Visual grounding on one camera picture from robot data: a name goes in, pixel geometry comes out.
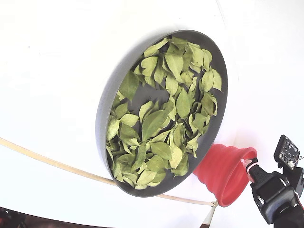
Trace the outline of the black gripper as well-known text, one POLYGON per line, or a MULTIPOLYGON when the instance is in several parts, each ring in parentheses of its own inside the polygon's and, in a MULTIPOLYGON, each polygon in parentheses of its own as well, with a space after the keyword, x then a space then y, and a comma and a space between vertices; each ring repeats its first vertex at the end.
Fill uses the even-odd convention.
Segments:
POLYGON ((257 157, 241 159, 253 200, 267 224, 300 224, 300 172, 267 173, 257 157))

